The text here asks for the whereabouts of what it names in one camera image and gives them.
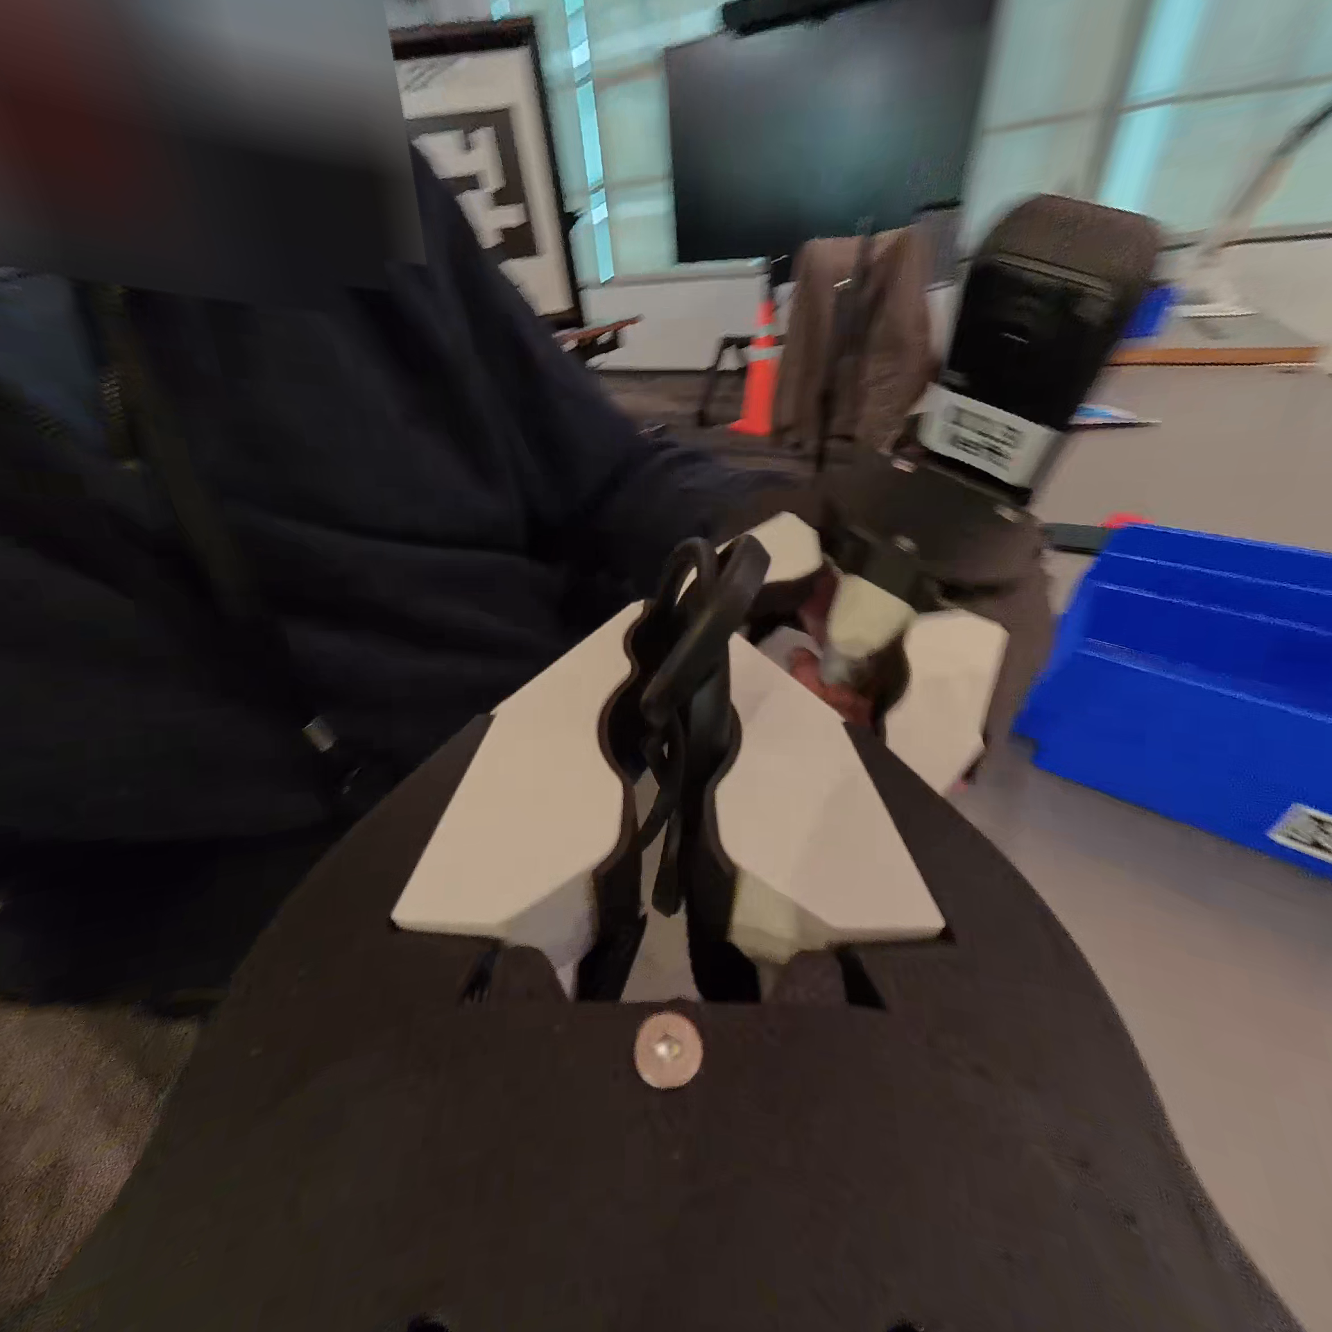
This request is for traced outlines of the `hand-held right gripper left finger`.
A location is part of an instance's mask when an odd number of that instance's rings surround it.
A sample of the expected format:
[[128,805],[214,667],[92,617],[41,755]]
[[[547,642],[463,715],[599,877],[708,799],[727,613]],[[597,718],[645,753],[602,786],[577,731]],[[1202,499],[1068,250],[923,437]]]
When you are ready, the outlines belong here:
[[391,910],[402,931],[591,942],[591,875],[621,832],[597,723],[628,679],[631,602],[488,715],[479,748]]

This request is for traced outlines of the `person's left hand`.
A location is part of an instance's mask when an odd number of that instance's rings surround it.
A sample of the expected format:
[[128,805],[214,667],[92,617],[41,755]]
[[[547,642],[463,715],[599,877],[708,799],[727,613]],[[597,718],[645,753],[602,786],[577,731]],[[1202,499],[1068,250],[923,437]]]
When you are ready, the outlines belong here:
[[832,659],[827,664],[824,642],[791,625],[777,626],[754,645],[778,669],[819,698],[842,721],[883,736],[888,710],[904,686],[896,667],[881,661],[845,664]]

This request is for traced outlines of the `person's left forearm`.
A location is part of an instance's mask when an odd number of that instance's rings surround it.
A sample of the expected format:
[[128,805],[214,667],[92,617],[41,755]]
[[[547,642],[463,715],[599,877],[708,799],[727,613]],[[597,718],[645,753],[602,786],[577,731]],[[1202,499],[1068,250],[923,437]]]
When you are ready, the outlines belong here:
[[705,449],[632,430],[571,434],[551,455],[556,537],[567,569],[561,613],[588,633],[655,591],[686,539],[723,544],[781,507],[797,507],[789,471],[735,468]]

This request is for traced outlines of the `black tv screen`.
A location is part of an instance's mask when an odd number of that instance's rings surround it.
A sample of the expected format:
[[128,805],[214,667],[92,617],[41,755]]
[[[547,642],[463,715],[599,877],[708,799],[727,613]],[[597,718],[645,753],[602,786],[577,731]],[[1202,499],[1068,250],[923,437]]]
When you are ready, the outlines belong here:
[[862,3],[666,47],[677,261],[794,257],[959,209],[997,9]]

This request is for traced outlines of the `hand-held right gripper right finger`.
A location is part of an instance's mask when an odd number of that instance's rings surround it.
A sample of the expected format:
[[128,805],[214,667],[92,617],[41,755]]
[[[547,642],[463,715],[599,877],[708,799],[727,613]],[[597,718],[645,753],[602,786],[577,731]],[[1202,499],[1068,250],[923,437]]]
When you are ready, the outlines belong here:
[[694,924],[750,961],[937,939],[943,915],[835,712],[732,661],[732,745],[704,785]]

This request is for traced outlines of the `brown padded seat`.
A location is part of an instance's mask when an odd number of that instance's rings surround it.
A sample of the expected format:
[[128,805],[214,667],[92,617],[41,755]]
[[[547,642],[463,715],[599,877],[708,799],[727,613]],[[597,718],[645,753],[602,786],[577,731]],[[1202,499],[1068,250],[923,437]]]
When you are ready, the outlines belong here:
[[919,227],[816,238],[793,258],[793,290],[772,407],[772,439],[821,439],[886,452],[930,382],[927,282]]

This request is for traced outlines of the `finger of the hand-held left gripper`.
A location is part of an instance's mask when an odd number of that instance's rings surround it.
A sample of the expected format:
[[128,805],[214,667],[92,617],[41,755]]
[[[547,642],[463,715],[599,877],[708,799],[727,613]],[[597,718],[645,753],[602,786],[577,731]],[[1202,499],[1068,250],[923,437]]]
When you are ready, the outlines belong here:
[[778,510],[742,531],[742,547],[766,555],[761,588],[812,588],[827,568],[818,529],[791,510]]
[[932,610],[904,633],[907,683],[884,740],[916,777],[949,794],[981,759],[1007,629],[969,610]]

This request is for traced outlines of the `framed tag sign board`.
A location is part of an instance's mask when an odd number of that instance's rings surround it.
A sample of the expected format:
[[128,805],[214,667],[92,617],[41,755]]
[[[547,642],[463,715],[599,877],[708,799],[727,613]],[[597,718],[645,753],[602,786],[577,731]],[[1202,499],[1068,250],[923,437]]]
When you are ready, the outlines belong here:
[[453,192],[480,249],[553,330],[585,311],[537,25],[434,22],[390,30],[409,141]]

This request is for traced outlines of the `small blue bin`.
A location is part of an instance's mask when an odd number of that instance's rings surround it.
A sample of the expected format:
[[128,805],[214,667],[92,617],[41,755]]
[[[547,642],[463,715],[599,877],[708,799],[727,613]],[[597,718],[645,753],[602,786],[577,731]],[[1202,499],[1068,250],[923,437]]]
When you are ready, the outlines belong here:
[[1156,339],[1167,326],[1176,304],[1178,285],[1168,279],[1156,279],[1143,293],[1127,319],[1121,341],[1143,342]]

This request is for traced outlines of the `large blue bin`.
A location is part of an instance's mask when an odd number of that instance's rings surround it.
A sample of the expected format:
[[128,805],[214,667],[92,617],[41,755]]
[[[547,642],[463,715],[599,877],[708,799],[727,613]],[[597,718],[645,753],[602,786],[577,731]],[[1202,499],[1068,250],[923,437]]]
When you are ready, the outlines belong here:
[[1013,732],[1037,767],[1330,875],[1330,555],[1111,529]]

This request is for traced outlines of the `black jacket drawstring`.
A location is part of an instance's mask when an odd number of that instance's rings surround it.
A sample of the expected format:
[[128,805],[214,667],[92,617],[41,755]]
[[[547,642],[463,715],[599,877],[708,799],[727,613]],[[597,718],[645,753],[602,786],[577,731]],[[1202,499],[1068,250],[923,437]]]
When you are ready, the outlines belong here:
[[226,683],[296,736],[326,801],[349,818],[374,767],[341,739],[296,674],[287,637],[263,604],[222,507],[199,479],[144,365],[125,295],[125,288],[106,282],[77,284],[77,309],[93,349],[111,450],[120,463],[152,479],[171,514],[201,585],[198,612],[217,642]]

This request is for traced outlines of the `pale tool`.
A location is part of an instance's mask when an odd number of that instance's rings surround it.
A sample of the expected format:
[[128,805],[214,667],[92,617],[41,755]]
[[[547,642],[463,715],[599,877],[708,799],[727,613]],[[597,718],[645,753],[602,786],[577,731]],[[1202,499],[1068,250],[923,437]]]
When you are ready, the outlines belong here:
[[1328,119],[1330,103],[1325,103],[1292,125],[1246,174],[1221,217],[1192,247],[1178,277],[1176,311],[1183,319],[1241,319],[1256,314],[1256,309],[1241,300],[1230,279],[1227,250],[1249,235],[1257,214],[1278,190],[1292,160],[1328,124]]

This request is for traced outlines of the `small wooden table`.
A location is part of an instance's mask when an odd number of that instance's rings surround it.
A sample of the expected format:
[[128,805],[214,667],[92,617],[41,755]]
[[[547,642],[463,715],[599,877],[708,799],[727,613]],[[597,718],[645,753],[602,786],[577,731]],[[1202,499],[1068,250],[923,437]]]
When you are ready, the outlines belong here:
[[1165,344],[1122,342],[1110,358],[1116,368],[1278,368],[1317,369],[1325,347],[1308,341],[1278,339],[1273,344],[1256,341]]

